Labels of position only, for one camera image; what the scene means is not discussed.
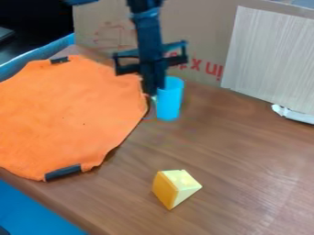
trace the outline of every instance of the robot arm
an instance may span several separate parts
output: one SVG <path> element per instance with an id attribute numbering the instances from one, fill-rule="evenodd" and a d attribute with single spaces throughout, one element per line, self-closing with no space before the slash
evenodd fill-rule
<path id="1" fill-rule="evenodd" d="M 157 89 L 165 86 L 168 67 L 187 63 L 186 42 L 163 44 L 159 19 L 163 0 L 127 0 L 127 4 L 138 34 L 138 49 L 114 54 L 116 72 L 117 75 L 140 73 L 144 92 L 156 95 Z M 164 58 L 166 52 L 178 48 L 182 50 L 181 55 Z M 121 66 L 121 58 L 139 58 L 140 63 Z"/>

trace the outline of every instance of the plastic cup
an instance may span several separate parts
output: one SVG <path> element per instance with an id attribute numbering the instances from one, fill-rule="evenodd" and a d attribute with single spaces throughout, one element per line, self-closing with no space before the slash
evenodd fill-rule
<path id="1" fill-rule="evenodd" d="M 185 82 L 182 79 L 166 77 L 165 88 L 157 90 L 157 118 L 174 121 L 180 117 L 184 88 Z"/>

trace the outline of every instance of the orange towel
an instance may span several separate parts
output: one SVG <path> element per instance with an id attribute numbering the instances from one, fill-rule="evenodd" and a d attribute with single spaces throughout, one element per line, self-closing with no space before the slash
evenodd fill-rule
<path id="1" fill-rule="evenodd" d="M 147 111 L 137 75 L 82 56 L 30 62 L 0 83 L 0 167 L 28 179 L 101 164 Z"/>

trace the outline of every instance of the cardboard box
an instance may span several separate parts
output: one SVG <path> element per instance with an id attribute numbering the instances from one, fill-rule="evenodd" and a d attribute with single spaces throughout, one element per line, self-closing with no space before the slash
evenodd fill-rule
<path id="1" fill-rule="evenodd" d="M 186 39 L 190 55 L 187 65 L 177 66 L 169 74 L 220 85 L 238 6 L 314 17 L 314 10 L 263 0 L 166 0 L 162 11 L 163 41 Z M 137 47 L 126 0 L 75 6 L 73 15 L 77 44 L 107 54 Z"/>

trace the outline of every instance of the wooden board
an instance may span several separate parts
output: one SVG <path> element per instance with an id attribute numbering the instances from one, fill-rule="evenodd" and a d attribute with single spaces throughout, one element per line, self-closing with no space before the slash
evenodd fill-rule
<path id="1" fill-rule="evenodd" d="M 238 8 L 222 86 L 314 114 L 314 20 Z"/>
<path id="2" fill-rule="evenodd" d="M 312 235 L 313 139 L 264 101 L 186 83 L 180 119 L 143 120 L 92 172 L 0 178 L 92 235 Z M 204 186 L 170 212 L 151 192 L 169 169 Z"/>

